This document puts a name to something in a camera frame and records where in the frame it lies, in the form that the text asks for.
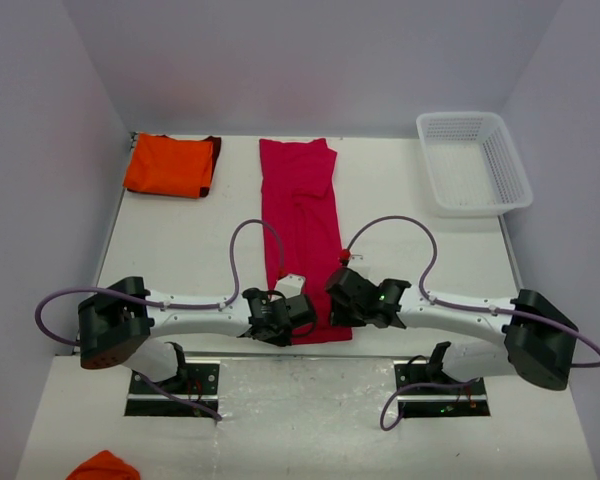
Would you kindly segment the pink t shirt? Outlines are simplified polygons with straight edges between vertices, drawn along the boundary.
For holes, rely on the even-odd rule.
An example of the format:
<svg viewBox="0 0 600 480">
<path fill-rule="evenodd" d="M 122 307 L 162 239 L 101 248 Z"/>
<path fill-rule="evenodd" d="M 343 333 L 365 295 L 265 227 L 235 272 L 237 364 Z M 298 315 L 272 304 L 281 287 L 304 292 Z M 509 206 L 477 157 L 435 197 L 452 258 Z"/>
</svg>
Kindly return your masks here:
<svg viewBox="0 0 600 480">
<path fill-rule="evenodd" d="M 262 171 L 261 219 L 265 269 L 273 288 L 283 272 L 305 278 L 304 291 L 317 313 L 314 329 L 294 333 L 293 343 L 350 341 L 352 330 L 330 324 L 331 299 L 325 285 L 339 267 L 342 243 L 333 186 L 337 153 L 324 138 L 302 142 L 259 141 Z"/>
</svg>

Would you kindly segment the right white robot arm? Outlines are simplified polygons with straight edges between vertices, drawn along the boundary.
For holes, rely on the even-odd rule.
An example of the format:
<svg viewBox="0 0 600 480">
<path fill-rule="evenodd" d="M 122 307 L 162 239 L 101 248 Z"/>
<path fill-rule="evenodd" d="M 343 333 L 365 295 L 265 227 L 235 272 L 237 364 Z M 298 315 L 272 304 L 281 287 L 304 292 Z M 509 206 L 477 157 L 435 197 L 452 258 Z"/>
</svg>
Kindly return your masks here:
<svg viewBox="0 0 600 480">
<path fill-rule="evenodd" d="M 536 291 L 523 289 L 513 299 L 467 297 L 465 307 L 456 309 L 405 280 L 375 285 L 347 267 L 331 275 L 325 290 L 334 326 L 427 328 L 469 337 L 467 343 L 443 341 L 434 347 L 424 378 L 436 392 L 504 375 L 552 391 L 568 385 L 578 328 Z"/>
</svg>

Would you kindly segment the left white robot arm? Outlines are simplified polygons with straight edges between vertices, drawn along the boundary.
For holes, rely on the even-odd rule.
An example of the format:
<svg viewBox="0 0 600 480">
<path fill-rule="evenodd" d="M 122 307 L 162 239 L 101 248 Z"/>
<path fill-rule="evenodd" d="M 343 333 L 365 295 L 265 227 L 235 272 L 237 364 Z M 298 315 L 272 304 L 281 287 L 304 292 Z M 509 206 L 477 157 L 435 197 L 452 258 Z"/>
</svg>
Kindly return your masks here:
<svg viewBox="0 0 600 480">
<path fill-rule="evenodd" d="M 143 278 L 132 276 L 97 288 L 78 306 L 81 367 L 122 365 L 167 393 L 178 392 L 188 369 L 182 348 L 166 336 L 209 334 L 287 347 L 295 330 L 315 327 L 317 314 L 303 293 L 304 279 L 290 275 L 282 285 L 282 290 L 187 297 L 148 289 Z"/>
</svg>

